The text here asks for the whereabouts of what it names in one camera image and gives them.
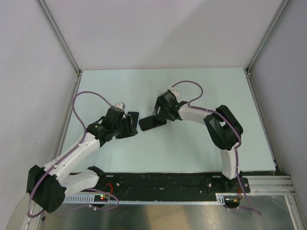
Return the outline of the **black phone case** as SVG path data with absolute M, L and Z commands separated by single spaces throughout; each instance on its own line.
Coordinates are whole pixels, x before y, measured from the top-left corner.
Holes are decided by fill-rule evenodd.
M 156 127 L 163 126 L 167 123 L 166 119 L 161 119 L 156 115 L 151 115 L 139 120 L 141 131 L 147 131 Z

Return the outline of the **teal smartphone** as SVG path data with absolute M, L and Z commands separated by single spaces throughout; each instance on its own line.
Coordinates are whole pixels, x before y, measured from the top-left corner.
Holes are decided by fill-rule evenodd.
M 139 112 L 128 112 L 128 115 L 131 117 L 133 126 L 135 129 L 137 129 L 138 120 L 139 120 Z

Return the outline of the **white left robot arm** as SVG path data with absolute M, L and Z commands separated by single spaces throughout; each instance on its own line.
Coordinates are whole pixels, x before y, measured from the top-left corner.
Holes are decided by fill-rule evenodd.
M 56 211 L 65 198 L 93 188 L 102 191 L 106 187 L 105 173 L 91 166 L 82 173 L 71 172 L 87 156 L 115 139 L 137 135 L 138 112 L 125 112 L 118 103 L 108 109 L 105 116 L 91 123 L 74 146 L 43 167 L 34 165 L 28 172 L 26 192 L 30 199 L 44 211 Z

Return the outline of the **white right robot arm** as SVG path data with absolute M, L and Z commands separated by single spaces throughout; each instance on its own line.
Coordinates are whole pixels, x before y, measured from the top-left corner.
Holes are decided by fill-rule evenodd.
M 229 108 L 221 105 L 216 109 L 193 106 L 178 101 L 178 94 L 168 90 L 157 97 L 153 109 L 153 127 L 165 125 L 167 121 L 192 121 L 206 126 L 214 145 L 220 149 L 222 159 L 222 188 L 233 192 L 239 186 L 238 157 L 235 151 L 241 144 L 243 128 Z

